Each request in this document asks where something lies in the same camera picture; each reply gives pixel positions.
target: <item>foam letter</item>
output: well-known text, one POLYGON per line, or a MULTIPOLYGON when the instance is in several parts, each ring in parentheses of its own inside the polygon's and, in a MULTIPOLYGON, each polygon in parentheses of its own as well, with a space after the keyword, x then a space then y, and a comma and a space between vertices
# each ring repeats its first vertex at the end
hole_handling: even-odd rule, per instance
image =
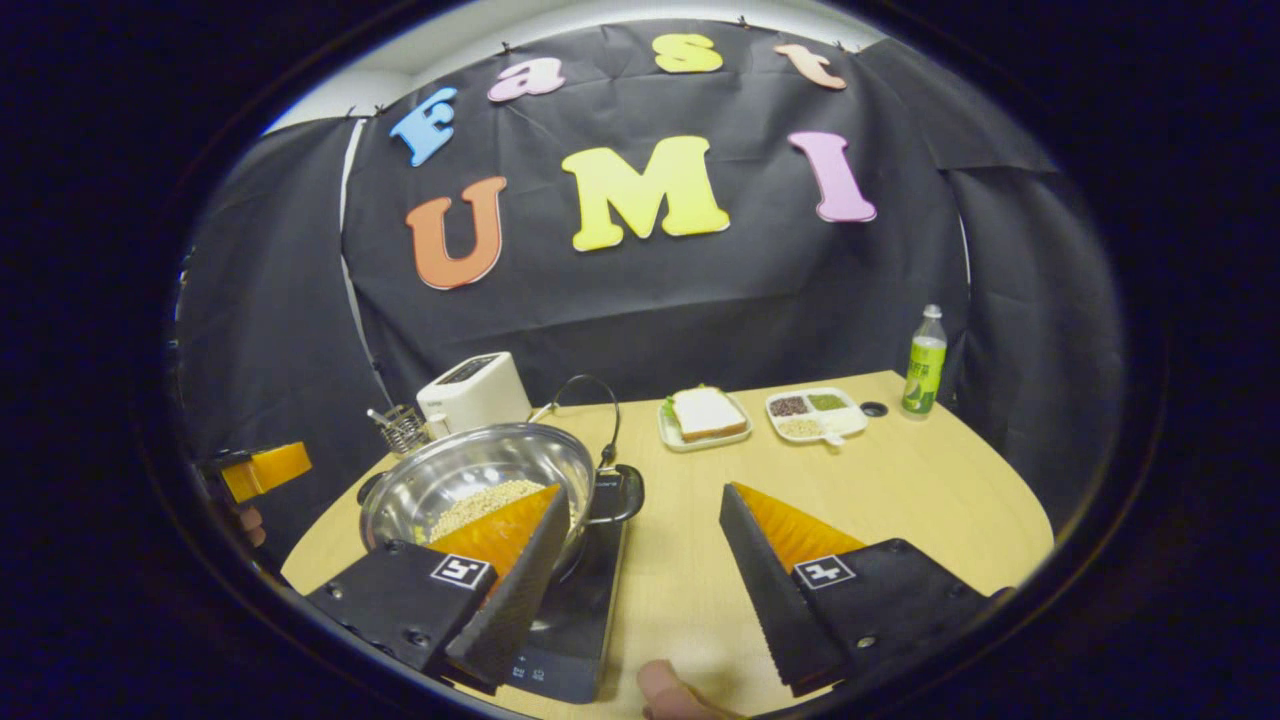
POLYGON ((845 160, 849 141, 829 132, 794 132, 787 136, 809 158, 822 202, 818 217, 828 223, 865 223, 876 219, 876 206, 863 199, 854 172, 845 160))
POLYGON ((493 177, 462 191, 476 224, 476 246, 466 258, 449 258, 444 247, 444 211, 452 205, 448 197, 424 202, 404 217, 404 224, 413 231, 413 263, 422 282, 435 290, 452 290, 474 283, 493 269, 502 255, 498 192, 504 187, 507 178, 493 177))
POLYGON ((668 73, 709 73, 724 64, 705 35, 660 35, 653 40, 658 67, 668 73))
POLYGON ((453 119, 453 108, 447 102, 457 94, 458 91, 452 87, 442 87, 392 128, 392 137, 399 136, 413 152, 410 164, 415 168, 453 137, 453 128, 435 126, 443 126, 453 119))
POLYGON ((716 205, 703 155, 705 138, 668 137, 658 142, 644 174, 636 173, 617 152, 593 147, 575 152, 561 167, 577 177, 582 229, 573 236, 573 249, 599 250, 622 242, 622 228, 609 218, 609 204, 639 237, 649 237, 658 219, 662 199, 667 234, 719 232, 728 227, 728 213, 716 205))
POLYGON ((832 90, 844 90, 847 85, 844 79, 827 74, 827 70, 822 69, 823 65, 829 65, 831 60, 823 58, 822 55, 813 54, 804 45, 778 45, 774 46, 773 50, 790 58, 791 64, 800 70, 800 74, 813 81, 815 85, 829 87, 832 90))
POLYGON ((489 100, 506 102, 524 95, 545 95, 564 85, 559 60, 538 58, 512 65, 498 73, 499 83, 489 88, 489 100))

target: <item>wooden table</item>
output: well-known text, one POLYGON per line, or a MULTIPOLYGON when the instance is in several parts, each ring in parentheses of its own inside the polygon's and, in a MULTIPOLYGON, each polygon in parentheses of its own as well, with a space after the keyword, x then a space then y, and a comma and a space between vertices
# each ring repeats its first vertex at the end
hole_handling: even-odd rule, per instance
MULTIPOLYGON (((666 657, 714 703, 744 714, 791 706, 778 680, 718 516, 724 483, 739 480, 810 512, 863 542, 905 538, 984 594, 1016 585, 1053 546, 1048 519, 1016 473, 945 407, 925 421, 897 410, 893 372, 782 388, 732 392, 754 425, 735 445, 677 454, 658 436, 660 400, 622 404, 617 461, 645 478, 645 507, 630 520, 613 630, 598 701, 568 705, 502 687, 490 700, 536 717, 639 717, 635 673, 666 657), (774 433, 764 398, 781 389, 831 386, 855 401, 883 402, 842 447, 792 445, 774 433)), ((544 418, 593 454, 608 442, 612 406, 561 407, 544 418)), ((389 469, 388 456, 369 474, 389 469)), ((308 593, 358 560, 364 478, 298 542, 283 574, 308 593)))

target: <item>toaster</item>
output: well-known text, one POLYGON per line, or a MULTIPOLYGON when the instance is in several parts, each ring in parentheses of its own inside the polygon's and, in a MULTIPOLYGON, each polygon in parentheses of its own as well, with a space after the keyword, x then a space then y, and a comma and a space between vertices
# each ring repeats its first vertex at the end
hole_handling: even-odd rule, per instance
POLYGON ((524 423, 532 411, 509 352, 463 360, 420 389, 417 406, 429 421, 443 413, 451 433, 495 423, 524 423))

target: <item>pink letter i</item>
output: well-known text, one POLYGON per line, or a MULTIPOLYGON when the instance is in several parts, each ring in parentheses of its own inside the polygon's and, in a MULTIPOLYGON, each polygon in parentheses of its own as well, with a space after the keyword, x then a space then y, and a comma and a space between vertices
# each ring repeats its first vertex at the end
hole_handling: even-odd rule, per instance
POLYGON ((818 217, 828 223, 865 223, 876 219, 876 206, 863 199, 854 172, 845 160, 849 141, 829 132, 794 132, 791 145, 804 151, 818 179, 822 202, 818 217))

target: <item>stainless steel pot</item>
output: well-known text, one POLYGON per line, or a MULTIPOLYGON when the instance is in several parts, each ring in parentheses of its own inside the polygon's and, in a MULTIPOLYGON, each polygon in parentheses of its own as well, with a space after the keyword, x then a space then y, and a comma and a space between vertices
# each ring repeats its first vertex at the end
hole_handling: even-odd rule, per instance
POLYGON ((571 521, 556 559, 556 578, 572 568, 586 525, 626 520, 644 505, 644 479, 635 468, 596 469, 572 434, 550 425, 507 423, 433 442, 370 478, 356 496, 360 537, 369 550, 392 539, 419 542, 431 536, 454 502, 508 480, 559 484, 567 493, 571 521), (626 502, 620 512, 591 515, 596 484, 621 486, 626 502))

